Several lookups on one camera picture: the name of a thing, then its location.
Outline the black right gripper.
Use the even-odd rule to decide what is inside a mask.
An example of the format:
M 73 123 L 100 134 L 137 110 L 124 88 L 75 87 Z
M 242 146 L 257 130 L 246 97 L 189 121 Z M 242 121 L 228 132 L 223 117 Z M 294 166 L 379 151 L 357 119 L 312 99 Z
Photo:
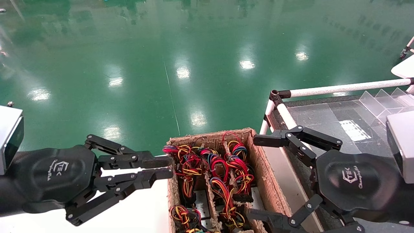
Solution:
M 316 166 L 320 194 L 342 211 L 383 211 L 405 183 L 392 158 L 342 153 L 340 139 L 304 126 L 274 130 L 271 135 L 255 135 L 253 144 L 286 148 L 307 167 Z M 316 159 L 316 154 L 306 144 L 327 152 Z M 266 223 L 270 233 L 309 233 L 301 224 L 323 203 L 324 199 L 315 194 L 292 217 L 249 208 L 247 218 Z M 365 228 L 357 221 L 343 220 L 343 227 L 321 233 L 365 233 Z

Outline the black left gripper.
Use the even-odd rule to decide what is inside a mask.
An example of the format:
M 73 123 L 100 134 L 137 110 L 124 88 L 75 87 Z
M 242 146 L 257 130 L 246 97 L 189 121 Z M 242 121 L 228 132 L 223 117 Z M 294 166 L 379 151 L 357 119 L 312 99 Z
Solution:
M 168 155 L 134 151 L 92 134 L 85 146 L 18 152 L 13 160 L 13 206 L 21 211 L 50 211 L 83 204 L 66 208 L 66 220 L 78 227 L 136 190 L 150 189 L 155 181 L 173 177 L 171 168 L 164 168 L 173 163 Z M 93 149 L 107 155 L 97 159 Z M 147 170 L 95 178 L 96 161 L 104 170 Z M 102 195 L 89 201 L 96 191 Z

